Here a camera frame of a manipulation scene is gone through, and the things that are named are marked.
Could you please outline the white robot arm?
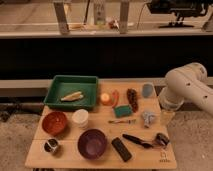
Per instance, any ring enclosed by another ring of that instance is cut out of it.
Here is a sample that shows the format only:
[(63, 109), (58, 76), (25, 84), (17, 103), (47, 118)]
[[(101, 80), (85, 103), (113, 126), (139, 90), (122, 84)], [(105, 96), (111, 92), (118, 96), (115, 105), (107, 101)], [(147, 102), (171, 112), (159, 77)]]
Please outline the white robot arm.
[(213, 89), (204, 80), (206, 68), (197, 62), (174, 68), (165, 75), (166, 86), (158, 99), (165, 110), (177, 111), (188, 99), (213, 116)]

